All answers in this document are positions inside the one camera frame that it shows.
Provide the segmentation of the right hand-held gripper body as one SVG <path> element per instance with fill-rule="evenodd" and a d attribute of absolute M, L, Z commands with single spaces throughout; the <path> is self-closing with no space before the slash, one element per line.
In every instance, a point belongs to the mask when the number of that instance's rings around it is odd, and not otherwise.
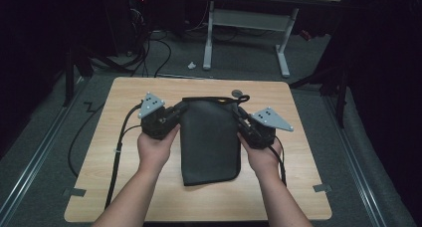
<path fill-rule="evenodd" d="M 294 128 L 272 108 L 267 107 L 255 113 L 248 113 L 244 120 L 249 126 L 249 135 L 243 136 L 250 147 L 264 149 L 271 146 L 276 138 L 276 130 L 293 131 Z"/>

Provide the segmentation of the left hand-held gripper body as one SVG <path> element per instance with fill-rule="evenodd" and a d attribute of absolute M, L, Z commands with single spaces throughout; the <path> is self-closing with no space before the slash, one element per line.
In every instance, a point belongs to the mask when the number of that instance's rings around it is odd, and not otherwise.
<path fill-rule="evenodd" d="M 154 139 L 164 139 L 179 123 L 166 122 L 171 113 L 173 107 L 166 108 L 164 100 L 153 93 L 147 93 L 138 114 L 142 131 Z"/>

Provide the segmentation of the grey and yellow cloth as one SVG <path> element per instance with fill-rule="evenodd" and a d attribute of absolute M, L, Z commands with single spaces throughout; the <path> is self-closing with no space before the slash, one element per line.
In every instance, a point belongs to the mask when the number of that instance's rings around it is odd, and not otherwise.
<path fill-rule="evenodd" d="M 182 99 L 187 105 L 180 117 L 181 171 L 185 186 L 230 181 L 239 175 L 241 150 L 236 111 L 249 98 Z"/>

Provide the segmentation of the person's right hand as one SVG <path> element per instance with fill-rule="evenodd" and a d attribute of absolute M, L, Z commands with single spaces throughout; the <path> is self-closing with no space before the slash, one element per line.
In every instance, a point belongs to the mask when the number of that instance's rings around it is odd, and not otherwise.
<path fill-rule="evenodd" d="M 270 147 L 255 149 L 249 146 L 240 132 L 237 133 L 241 144 L 247 151 L 248 161 L 259 180 L 279 178 L 279 158 L 282 147 L 277 140 Z"/>

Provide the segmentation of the person's left hand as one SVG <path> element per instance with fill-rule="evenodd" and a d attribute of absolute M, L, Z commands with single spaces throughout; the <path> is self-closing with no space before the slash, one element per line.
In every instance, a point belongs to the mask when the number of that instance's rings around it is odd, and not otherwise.
<path fill-rule="evenodd" d="M 142 132 L 137 139 L 139 173 L 158 175 L 170 156 L 170 148 L 180 130 L 178 124 L 164 139 L 154 139 Z"/>

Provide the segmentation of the black metal stand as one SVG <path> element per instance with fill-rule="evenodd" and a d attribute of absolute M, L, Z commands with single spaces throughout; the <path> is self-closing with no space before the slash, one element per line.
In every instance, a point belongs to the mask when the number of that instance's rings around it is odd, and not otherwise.
<path fill-rule="evenodd" d="M 336 95 L 334 116 L 338 125 L 344 128 L 343 113 L 346 105 L 347 80 L 348 67 L 341 65 L 315 71 L 313 74 L 289 84 L 289 87 L 297 89 L 306 84 L 320 84 L 319 93 L 322 96 Z"/>
<path fill-rule="evenodd" d="M 66 65 L 65 65 L 65 101 L 64 106 L 68 107 L 74 97 L 75 93 L 75 70 L 78 70 L 79 74 L 83 78 L 90 78 L 94 70 L 90 62 L 90 53 L 86 47 L 83 46 L 72 46 L 66 53 Z"/>

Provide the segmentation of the white-legged desk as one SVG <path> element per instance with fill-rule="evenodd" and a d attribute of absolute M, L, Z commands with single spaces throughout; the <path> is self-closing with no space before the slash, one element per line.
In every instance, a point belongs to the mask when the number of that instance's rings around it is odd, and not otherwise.
<path fill-rule="evenodd" d="M 322 4 L 338 3 L 341 0 L 288 0 L 288 1 L 310 1 L 321 2 Z M 215 8 L 214 2 L 208 3 L 208 24 L 207 24 L 207 40 L 205 43 L 203 69 L 210 70 L 212 67 L 213 52 L 213 28 L 215 26 L 226 26 L 235 28 L 256 29 L 265 31 L 282 32 L 283 37 L 281 43 L 275 46 L 275 52 L 278 58 L 281 74 L 284 78 L 290 76 L 287 64 L 285 49 L 294 28 L 299 6 L 294 5 L 289 14 L 270 14 L 264 11 L 241 11 L 235 8 Z"/>

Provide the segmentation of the metal floor rail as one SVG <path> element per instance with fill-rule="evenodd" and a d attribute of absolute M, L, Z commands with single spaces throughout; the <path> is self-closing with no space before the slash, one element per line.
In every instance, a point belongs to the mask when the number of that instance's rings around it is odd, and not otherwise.
<path fill-rule="evenodd" d="M 377 200 L 372 191 L 372 188 L 370 187 L 367 178 L 365 177 L 362 168 L 357 160 L 351 142 L 346 134 L 345 128 L 341 127 L 336 119 L 335 106 L 333 100 L 327 97 L 323 97 L 322 100 L 329 112 L 331 121 L 335 125 L 335 129 L 339 136 L 350 174 L 353 178 L 353 181 L 359 193 L 360 199 L 364 205 L 366 213 L 370 219 L 372 227 L 387 227 L 383 214 L 381 213 Z"/>
<path fill-rule="evenodd" d="M 0 227 L 8 225 L 53 147 L 75 99 L 89 80 L 77 78 L 69 103 L 62 100 L 66 84 L 58 81 L 0 160 Z"/>

